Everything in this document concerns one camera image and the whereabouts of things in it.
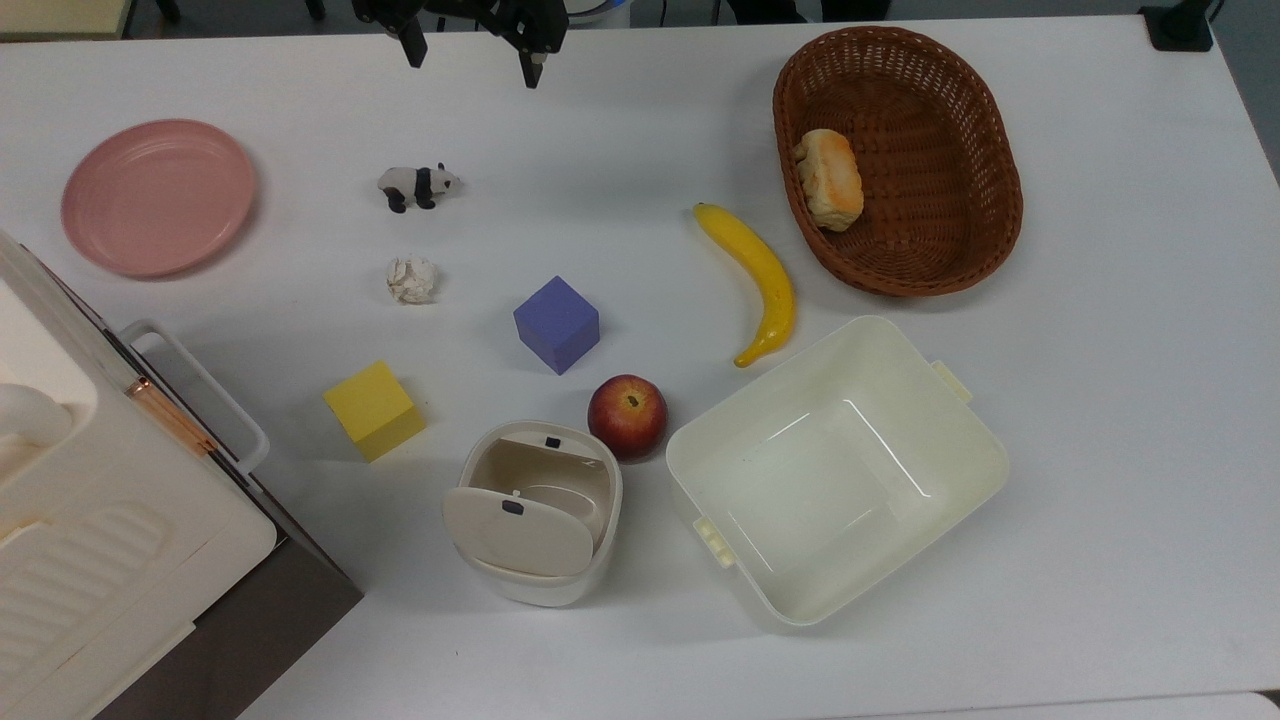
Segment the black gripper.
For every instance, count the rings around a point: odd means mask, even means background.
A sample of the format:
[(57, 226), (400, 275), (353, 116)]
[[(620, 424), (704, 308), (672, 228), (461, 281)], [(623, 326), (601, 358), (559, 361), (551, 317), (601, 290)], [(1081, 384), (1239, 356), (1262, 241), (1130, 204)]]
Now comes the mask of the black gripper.
[(353, 1), (352, 9), (361, 22), (397, 37), (412, 68), (421, 68), (428, 54), (420, 13), (475, 20), (518, 51), (526, 88), (539, 86), (547, 53), (561, 50), (570, 28), (562, 1)]

